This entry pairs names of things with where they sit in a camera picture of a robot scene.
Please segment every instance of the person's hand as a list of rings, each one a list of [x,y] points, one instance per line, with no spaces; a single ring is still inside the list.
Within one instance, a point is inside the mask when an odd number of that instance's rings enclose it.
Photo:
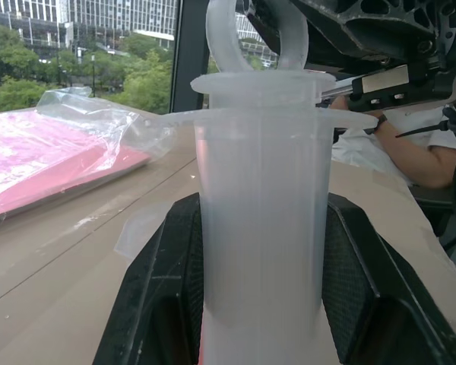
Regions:
[[[333,100],[333,103],[331,103],[329,109],[348,110],[347,98],[344,96],[337,97]]]

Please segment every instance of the translucent plastic cylinder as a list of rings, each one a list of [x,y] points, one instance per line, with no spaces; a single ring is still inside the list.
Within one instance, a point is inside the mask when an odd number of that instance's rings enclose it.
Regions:
[[[311,361],[334,126],[374,120],[315,108],[333,84],[294,71],[209,75],[192,86],[215,109],[161,117],[195,124],[204,365]]]

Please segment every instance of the clear plastic wrap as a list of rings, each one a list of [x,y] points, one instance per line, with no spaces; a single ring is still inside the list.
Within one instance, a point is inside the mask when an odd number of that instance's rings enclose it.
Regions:
[[[173,146],[175,130],[152,125],[153,114],[89,93],[50,90],[35,110],[0,113],[0,221],[45,198],[109,181]]]

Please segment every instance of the black machine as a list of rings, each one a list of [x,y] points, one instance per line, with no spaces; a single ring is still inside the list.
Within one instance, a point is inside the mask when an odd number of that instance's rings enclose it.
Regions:
[[[455,132],[456,0],[290,2],[308,20],[307,68],[356,76],[328,96],[346,94],[350,108],[362,112],[452,104],[453,122],[442,128]],[[206,71],[204,18],[192,21],[206,6],[207,0],[179,6],[180,27],[191,24],[193,31],[178,29],[173,111],[201,107],[194,93],[191,99],[180,95],[188,95],[188,83]],[[280,51],[277,19],[264,0],[239,1],[237,11]],[[189,47],[199,54],[187,52]],[[195,67],[188,65],[188,53]],[[198,195],[174,204],[125,275],[95,365],[198,363],[201,227]],[[375,232],[362,209],[336,195],[328,203],[322,298],[341,363],[456,364],[456,334],[412,267]]]

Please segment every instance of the person's arm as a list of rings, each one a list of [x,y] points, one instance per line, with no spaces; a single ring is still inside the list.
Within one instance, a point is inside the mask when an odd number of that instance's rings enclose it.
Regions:
[[[439,146],[420,147],[405,137],[395,138],[399,134],[389,122],[382,123],[375,132],[395,166],[420,186],[432,189],[450,186],[456,167],[456,150]]]

